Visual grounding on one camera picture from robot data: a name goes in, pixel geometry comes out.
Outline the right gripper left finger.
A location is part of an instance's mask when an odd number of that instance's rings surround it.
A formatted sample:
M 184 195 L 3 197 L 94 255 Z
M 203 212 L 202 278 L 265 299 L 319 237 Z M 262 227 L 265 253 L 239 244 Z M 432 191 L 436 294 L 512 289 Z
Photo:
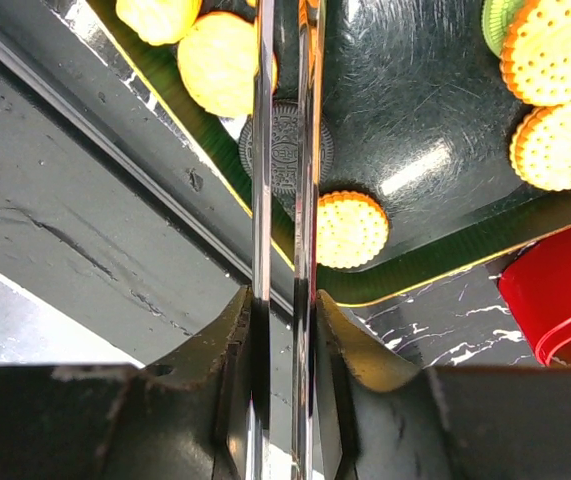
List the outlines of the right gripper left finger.
M 1 365 L 0 479 L 241 479 L 252 295 L 146 368 Z

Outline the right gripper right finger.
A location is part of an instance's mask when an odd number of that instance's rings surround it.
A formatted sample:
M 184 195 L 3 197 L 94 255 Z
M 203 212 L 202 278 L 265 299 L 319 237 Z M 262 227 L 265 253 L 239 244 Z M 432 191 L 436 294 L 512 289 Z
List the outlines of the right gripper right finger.
M 571 367 L 420 368 L 316 303 L 328 479 L 571 479 Z

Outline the red tin box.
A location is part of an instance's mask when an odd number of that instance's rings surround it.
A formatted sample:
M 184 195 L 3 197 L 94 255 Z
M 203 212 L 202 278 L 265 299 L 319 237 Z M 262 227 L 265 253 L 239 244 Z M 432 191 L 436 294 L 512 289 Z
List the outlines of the red tin box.
M 571 228 L 519 256 L 498 288 L 536 360 L 571 365 Z

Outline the metal tongs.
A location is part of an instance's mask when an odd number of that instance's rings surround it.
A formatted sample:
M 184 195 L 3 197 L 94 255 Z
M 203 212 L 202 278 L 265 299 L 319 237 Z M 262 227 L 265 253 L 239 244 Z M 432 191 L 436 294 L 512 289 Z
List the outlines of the metal tongs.
M 252 176 L 252 294 L 250 317 L 251 402 L 248 431 L 250 479 L 270 476 L 270 292 L 271 253 L 294 271 L 292 314 L 292 433 L 291 476 L 313 476 L 314 336 L 316 319 L 316 227 L 321 165 L 322 86 L 327 4 L 301 1 L 291 25 L 298 34 L 298 85 L 294 108 L 295 214 L 273 203 L 271 163 L 274 126 L 273 39 L 275 4 L 260 1 L 256 17 L 256 74 L 251 117 Z

